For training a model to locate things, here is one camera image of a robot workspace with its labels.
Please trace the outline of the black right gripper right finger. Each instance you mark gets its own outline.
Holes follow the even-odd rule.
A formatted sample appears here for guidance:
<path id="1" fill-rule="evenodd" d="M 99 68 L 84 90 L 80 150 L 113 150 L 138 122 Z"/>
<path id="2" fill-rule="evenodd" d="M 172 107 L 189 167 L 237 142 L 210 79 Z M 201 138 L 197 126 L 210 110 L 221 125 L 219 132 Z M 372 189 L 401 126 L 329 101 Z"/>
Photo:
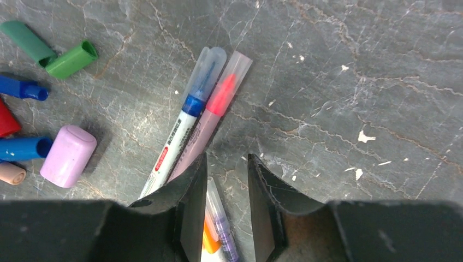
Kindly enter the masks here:
<path id="1" fill-rule="evenodd" d="M 319 202 L 248 155 L 256 261 L 462 261 L 462 206 L 450 201 Z"/>

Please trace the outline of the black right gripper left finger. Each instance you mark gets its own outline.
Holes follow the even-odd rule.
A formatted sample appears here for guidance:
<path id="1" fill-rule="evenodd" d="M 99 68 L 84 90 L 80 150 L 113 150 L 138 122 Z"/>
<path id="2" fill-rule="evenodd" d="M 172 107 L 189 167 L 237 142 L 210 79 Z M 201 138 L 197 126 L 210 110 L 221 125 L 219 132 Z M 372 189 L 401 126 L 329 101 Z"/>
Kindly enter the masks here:
<path id="1" fill-rule="evenodd" d="M 1 261 L 200 261 L 207 155 L 154 193 L 112 200 L 1 201 Z"/>

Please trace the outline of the peach marker cap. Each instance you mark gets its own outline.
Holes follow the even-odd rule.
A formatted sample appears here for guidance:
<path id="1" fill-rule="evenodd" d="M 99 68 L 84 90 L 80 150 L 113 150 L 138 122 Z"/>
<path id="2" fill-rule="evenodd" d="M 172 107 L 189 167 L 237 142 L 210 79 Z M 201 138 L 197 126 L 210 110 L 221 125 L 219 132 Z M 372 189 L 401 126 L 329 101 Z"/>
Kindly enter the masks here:
<path id="1" fill-rule="evenodd" d="M 19 185 L 26 177 L 26 170 L 9 162 L 1 162 L 1 181 Z"/>

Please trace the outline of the light blue marker cap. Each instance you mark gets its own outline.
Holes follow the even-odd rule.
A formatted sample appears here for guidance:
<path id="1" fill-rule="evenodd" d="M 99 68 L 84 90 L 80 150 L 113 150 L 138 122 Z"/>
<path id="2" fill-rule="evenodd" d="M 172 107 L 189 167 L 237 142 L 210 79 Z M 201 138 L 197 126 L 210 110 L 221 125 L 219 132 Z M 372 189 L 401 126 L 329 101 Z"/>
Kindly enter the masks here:
<path id="1" fill-rule="evenodd" d="M 18 162 L 46 158 L 53 140 L 47 137 L 1 139 L 1 161 Z"/>

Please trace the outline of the red marker cap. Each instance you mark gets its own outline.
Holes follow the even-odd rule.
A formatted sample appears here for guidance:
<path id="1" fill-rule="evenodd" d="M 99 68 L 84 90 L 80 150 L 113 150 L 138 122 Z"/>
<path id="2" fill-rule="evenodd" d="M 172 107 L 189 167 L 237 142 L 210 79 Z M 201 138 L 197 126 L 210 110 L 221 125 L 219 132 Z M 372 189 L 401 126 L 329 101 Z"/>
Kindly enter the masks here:
<path id="1" fill-rule="evenodd" d="M 21 126 L 1 99 L 1 137 L 7 137 L 21 130 Z"/>

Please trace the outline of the small blue white cap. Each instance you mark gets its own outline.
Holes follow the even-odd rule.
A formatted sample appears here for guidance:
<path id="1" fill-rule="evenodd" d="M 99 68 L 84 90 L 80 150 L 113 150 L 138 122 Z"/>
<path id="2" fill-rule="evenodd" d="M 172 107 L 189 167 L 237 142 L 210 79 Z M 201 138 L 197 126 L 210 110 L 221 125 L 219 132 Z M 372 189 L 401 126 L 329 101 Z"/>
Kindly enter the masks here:
<path id="1" fill-rule="evenodd" d="M 1 94 L 38 101 L 45 101 L 49 96 L 48 90 L 39 86 L 36 81 L 20 80 L 8 76 L 1 76 Z"/>

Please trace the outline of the dark green marker cap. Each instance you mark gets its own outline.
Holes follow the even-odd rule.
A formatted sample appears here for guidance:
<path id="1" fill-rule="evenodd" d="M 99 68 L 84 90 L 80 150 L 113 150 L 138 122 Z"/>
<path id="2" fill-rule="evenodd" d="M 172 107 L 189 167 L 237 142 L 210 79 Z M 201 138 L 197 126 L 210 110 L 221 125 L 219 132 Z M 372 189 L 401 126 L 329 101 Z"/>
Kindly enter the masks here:
<path id="1" fill-rule="evenodd" d="M 23 22 L 18 20 L 3 22 L 1 30 L 42 68 L 57 58 L 55 52 Z"/>

